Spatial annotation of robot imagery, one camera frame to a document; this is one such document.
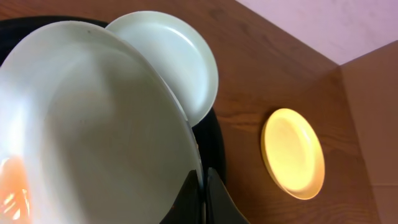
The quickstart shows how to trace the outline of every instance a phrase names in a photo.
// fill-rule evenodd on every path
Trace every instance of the round black tray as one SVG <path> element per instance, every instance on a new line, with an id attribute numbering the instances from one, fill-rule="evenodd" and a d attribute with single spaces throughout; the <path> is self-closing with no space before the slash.
<path id="1" fill-rule="evenodd" d="M 107 22 L 103 21 L 70 16 L 38 16 L 0 21 L 0 65 L 19 41 L 32 31 L 47 24 L 60 21 L 83 21 L 101 27 L 108 25 Z M 199 145 L 205 182 L 208 168 L 212 167 L 217 170 L 221 180 L 225 184 L 226 163 L 223 137 L 214 110 L 211 109 L 206 117 L 194 126 L 192 130 Z"/>

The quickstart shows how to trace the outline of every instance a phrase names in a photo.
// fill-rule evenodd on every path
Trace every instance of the wood grain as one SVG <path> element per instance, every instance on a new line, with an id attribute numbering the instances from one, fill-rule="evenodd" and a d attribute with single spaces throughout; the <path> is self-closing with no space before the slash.
<path id="1" fill-rule="evenodd" d="M 336 64 L 233 0 L 2 0 L 0 19 L 69 15 L 103 21 L 133 11 L 173 14 L 209 43 L 218 64 L 215 111 L 223 132 L 227 188 L 253 223 L 379 223 Z M 292 108 L 318 134 L 326 162 L 320 194 L 279 190 L 261 160 L 259 135 L 277 108 Z"/>

